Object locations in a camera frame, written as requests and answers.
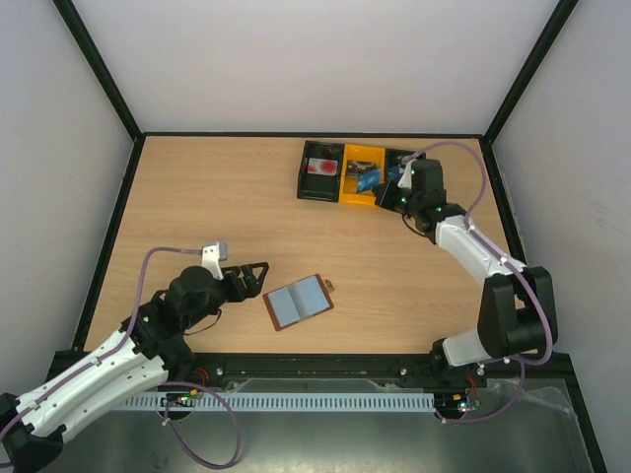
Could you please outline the brown leather card holder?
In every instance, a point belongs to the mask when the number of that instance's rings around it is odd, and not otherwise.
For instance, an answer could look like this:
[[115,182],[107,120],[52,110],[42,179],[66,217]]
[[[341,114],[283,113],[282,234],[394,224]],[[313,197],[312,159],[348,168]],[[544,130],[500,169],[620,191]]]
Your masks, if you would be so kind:
[[281,331],[332,310],[333,290],[329,280],[313,274],[265,294],[263,301],[274,329]]

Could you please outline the blue VIP card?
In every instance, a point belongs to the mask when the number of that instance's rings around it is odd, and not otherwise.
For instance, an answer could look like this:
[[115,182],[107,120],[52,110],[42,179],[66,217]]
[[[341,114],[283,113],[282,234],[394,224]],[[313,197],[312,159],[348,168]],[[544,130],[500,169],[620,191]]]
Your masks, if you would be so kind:
[[358,194],[371,191],[382,182],[382,170],[375,169],[357,177],[356,192]]

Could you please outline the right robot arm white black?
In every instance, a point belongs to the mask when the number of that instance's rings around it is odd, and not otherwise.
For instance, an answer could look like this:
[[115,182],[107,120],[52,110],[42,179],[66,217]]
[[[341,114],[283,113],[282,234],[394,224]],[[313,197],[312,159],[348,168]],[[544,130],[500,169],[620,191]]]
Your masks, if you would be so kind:
[[500,359],[543,365],[552,353],[556,310],[551,275],[501,250],[461,206],[450,203],[442,165],[406,157],[401,177],[373,190],[376,204],[413,221],[413,232],[446,251],[481,287],[474,328],[438,342],[433,380],[454,384],[464,366]]

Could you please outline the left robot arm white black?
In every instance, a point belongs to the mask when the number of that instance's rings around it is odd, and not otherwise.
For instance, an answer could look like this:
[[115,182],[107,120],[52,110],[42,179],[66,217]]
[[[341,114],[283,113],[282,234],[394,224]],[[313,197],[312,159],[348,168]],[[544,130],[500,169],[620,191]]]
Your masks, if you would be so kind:
[[65,443],[134,395],[187,380],[194,354],[184,334],[226,303],[260,294],[265,262],[227,267],[220,279],[185,268],[165,290],[139,305],[93,352],[30,392],[1,396],[1,443],[16,472],[37,472]]

